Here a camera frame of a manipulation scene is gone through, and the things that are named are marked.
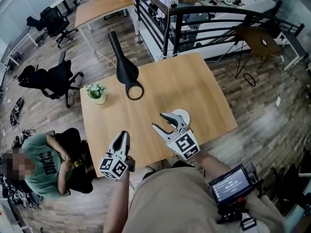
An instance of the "person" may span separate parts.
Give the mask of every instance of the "person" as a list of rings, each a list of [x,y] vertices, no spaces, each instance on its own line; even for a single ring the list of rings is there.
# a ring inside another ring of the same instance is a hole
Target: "person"
[[[204,151],[193,159],[212,179],[230,170]],[[128,197],[127,171],[115,183],[104,233],[242,232],[241,222],[216,223],[221,217],[204,177],[182,161],[173,168],[147,173],[135,189],[129,212]],[[264,228],[260,232],[284,232],[283,217],[266,196],[258,199],[251,193],[245,200],[249,215],[257,220],[258,227]]]
[[[14,148],[2,156],[5,175],[11,180],[25,180],[38,195],[58,198],[69,194],[69,189],[82,193],[93,190],[83,162],[86,142],[81,142],[77,129],[57,133],[36,134],[25,140],[22,147]]]

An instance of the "person's arm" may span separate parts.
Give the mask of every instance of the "person's arm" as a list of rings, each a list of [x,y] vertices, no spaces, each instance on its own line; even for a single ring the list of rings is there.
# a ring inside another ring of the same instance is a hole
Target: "person's arm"
[[[66,192],[66,174],[70,170],[71,162],[64,161],[60,165],[60,170],[58,173],[58,179],[57,179],[57,188],[61,195],[64,195]]]
[[[47,144],[49,147],[59,152],[64,161],[67,161],[70,158],[67,151],[50,135],[47,135]]]
[[[116,181],[103,233],[121,233],[127,221],[130,172],[126,170]]]
[[[220,160],[203,150],[198,152],[193,158],[201,167],[203,167],[212,179],[218,178],[231,169],[225,163],[222,163]]]

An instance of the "black and white marker cube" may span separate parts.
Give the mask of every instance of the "black and white marker cube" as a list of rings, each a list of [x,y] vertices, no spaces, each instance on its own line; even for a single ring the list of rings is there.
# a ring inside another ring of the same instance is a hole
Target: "black and white marker cube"
[[[188,130],[167,146],[184,160],[191,158],[200,151],[200,147],[191,130]]]
[[[120,158],[102,158],[99,171],[109,179],[119,180],[128,169],[127,164]]]

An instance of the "potted plant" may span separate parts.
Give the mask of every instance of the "potted plant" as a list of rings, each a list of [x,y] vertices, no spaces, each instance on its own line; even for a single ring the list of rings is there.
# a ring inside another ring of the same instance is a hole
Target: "potted plant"
[[[103,104],[106,102],[107,94],[105,92],[106,87],[99,83],[94,83],[86,86],[86,92],[88,96],[96,103]]]

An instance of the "khaki shirt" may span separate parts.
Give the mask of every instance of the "khaki shirt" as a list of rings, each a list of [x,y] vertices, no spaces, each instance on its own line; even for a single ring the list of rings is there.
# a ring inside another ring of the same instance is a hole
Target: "khaki shirt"
[[[284,218],[264,196],[246,198],[249,215],[271,232],[285,232]],[[164,169],[136,188],[124,233],[228,233],[240,232],[241,222],[219,225],[221,217],[203,176],[192,167]]]

